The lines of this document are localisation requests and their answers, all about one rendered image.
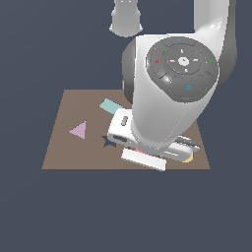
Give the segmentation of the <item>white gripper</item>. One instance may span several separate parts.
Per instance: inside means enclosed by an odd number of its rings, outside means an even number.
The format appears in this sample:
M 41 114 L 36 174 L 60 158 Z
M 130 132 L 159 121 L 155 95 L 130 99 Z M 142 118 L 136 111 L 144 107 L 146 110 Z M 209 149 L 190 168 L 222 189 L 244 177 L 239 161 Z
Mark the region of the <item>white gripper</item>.
M 168 147 L 154 149 L 138 142 L 131 131 L 132 110 L 118 108 L 111 119 L 107 139 L 116 144 L 124 145 L 121 158 L 141 166 L 159 171 L 165 171 L 166 160 L 149 155 L 156 155 L 165 158 L 171 158 L 179 161 L 185 161 L 193 152 L 200 150 L 200 146 L 183 136 L 178 136 L 176 140 Z M 138 149 L 141 152 L 129 150 L 130 148 Z

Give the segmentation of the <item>brown slot board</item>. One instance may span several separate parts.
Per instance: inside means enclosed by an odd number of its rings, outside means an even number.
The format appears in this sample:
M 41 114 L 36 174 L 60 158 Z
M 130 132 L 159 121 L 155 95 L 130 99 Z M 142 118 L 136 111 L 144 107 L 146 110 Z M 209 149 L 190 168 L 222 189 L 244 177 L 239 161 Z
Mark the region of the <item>brown slot board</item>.
M 111 113 L 99 105 L 110 99 L 125 108 L 131 104 L 121 90 L 66 90 L 63 93 L 55 124 L 42 165 L 44 170 L 144 170 L 145 167 L 121 158 L 123 147 L 105 141 Z M 87 122 L 86 137 L 70 133 Z

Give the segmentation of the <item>teal rectangle block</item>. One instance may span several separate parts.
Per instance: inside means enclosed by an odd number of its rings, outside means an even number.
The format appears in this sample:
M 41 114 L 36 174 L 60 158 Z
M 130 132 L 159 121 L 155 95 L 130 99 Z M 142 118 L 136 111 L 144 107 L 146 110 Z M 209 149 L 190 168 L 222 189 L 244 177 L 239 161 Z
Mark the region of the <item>teal rectangle block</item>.
M 122 108 L 122 105 L 106 98 L 99 107 L 108 113 L 114 114 L 117 109 Z

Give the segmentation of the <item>pink triangle block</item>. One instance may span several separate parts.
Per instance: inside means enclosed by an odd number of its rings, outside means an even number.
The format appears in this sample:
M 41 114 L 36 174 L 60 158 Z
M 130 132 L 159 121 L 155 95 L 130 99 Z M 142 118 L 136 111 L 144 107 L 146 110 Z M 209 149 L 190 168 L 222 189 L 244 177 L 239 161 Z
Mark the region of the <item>pink triangle block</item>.
M 74 129 L 70 130 L 70 133 L 84 139 L 86 137 L 86 126 L 87 122 L 84 121 L 83 123 L 76 126 Z

